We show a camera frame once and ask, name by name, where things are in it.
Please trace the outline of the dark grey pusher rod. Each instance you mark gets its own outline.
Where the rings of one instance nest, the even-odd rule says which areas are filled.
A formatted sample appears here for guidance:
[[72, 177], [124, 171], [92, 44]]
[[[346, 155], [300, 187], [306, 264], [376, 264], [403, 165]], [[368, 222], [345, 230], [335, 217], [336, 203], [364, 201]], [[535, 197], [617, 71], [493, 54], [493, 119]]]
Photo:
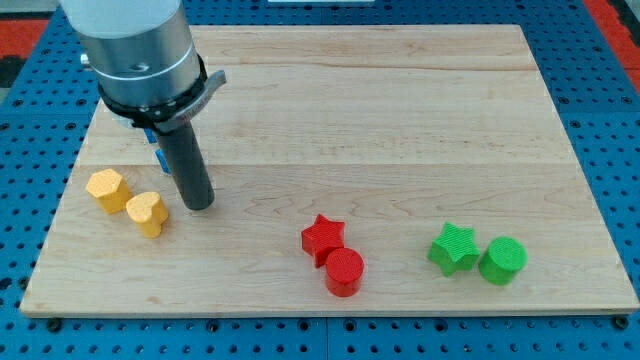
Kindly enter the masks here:
[[155, 136], [184, 205], [190, 210], [208, 208], [215, 194], [191, 124]]

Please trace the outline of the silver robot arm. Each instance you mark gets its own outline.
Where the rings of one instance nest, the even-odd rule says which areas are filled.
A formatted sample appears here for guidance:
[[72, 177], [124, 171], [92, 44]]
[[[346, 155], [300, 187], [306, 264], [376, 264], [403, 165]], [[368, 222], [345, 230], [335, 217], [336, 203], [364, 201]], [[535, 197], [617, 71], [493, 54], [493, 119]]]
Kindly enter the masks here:
[[198, 54], [181, 0], [61, 0], [106, 107], [151, 132], [184, 205], [215, 199], [192, 119], [226, 82]]

